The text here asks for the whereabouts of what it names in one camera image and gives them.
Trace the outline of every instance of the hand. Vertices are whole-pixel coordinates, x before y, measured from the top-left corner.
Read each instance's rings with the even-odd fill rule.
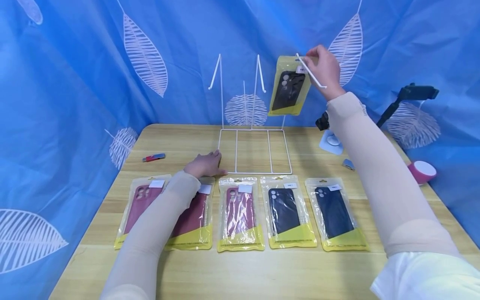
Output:
[[[318,57],[318,63],[315,65],[310,57]],[[317,88],[327,101],[345,94],[345,90],[340,86],[340,66],[338,65],[338,61],[335,55],[324,46],[318,45],[308,50],[307,56],[303,58],[303,61],[312,74],[315,75],[318,82],[326,85],[327,88]]]
[[[183,171],[196,178],[203,176],[227,175],[228,172],[226,170],[218,168],[221,158],[222,154],[219,150],[210,152],[207,155],[199,154],[193,161],[185,166]]]

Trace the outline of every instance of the blue backdrop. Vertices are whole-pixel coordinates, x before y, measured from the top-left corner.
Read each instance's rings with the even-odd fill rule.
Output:
[[[432,186],[480,244],[478,0],[3,0],[0,14],[5,299],[48,297],[146,125],[221,124],[244,80],[253,93],[257,54],[268,107],[277,57],[319,43],[373,119],[410,82],[440,89],[386,127],[437,167]],[[223,108],[219,81],[207,89],[219,53]],[[311,89],[286,125],[324,110]]]

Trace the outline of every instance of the wooden table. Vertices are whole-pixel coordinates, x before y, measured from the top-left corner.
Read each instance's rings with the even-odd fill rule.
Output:
[[[63,272],[51,299],[98,299],[117,253],[113,242],[134,178],[175,174],[197,153],[217,147],[219,127],[150,125],[140,135],[84,238]],[[158,299],[375,299],[369,287],[386,262],[368,200],[356,172],[341,166],[346,155],[321,150],[317,128],[286,128],[293,173],[303,183],[308,177],[341,177],[355,218],[371,252],[324,252],[317,248],[271,250],[266,240],[263,205],[258,205],[265,235],[265,251],[216,252],[218,241],[218,186],[214,191],[214,246],[210,250],[173,251],[161,256]],[[280,132],[271,133],[274,171],[288,170]],[[393,142],[405,161],[408,158]],[[220,147],[222,167],[233,169],[235,132],[224,132]],[[167,158],[142,163],[155,153]],[[239,133],[239,171],[269,171],[265,132]],[[430,186],[422,187],[432,209],[450,232],[460,252],[480,268],[480,252]],[[310,218],[313,213],[307,201]],[[320,236],[315,227],[318,240]]]

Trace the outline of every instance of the white label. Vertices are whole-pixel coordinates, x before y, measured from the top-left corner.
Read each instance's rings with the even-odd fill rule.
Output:
[[[341,190],[342,187],[341,187],[339,184],[334,184],[334,185],[330,185],[330,186],[328,187],[328,189],[329,189],[331,192],[333,192],[333,191]]]
[[[198,190],[200,194],[207,194],[209,195],[212,191],[212,186],[210,184],[202,184]]]
[[[297,184],[295,182],[285,183],[283,185],[286,189],[296,189]]]
[[[253,187],[251,184],[241,184],[239,185],[239,192],[245,192],[247,194],[251,194]]]
[[[297,67],[297,71],[296,73],[299,73],[299,74],[306,74],[307,73],[307,70],[305,70],[305,68],[303,66],[298,66]]]
[[[150,185],[148,186],[149,188],[163,188],[163,185],[165,184],[165,180],[152,180]]]

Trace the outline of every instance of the packaged phone case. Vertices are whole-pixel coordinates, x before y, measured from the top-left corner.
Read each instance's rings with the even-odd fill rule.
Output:
[[[166,250],[199,250],[212,248],[212,195],[215,178],[200,178],[202,184],[190,207],[179,217]]]
[[[308,178],[305,186],[312,203],[325,251],[370,248],[358,227],[341,178]]]
[[[257,221],[257,178],[224,178],[220,188],[220,241],[217,251],[264,250]]]
[[[280,56],[276,62],[275,81],[269,116],[300,114],[308,90],[310,76],[296,56]]]
[[[295,175],[261,177],[270,248],[316,247],[317,239]]]
[[[158,175],[145,178],[137,178],[130,185],[128,203],[123,212],[119,231],[114,249],[120,249],[128,233],[132,229],[140,215],[149,207],[158,195],[163,192],[171,175]]]

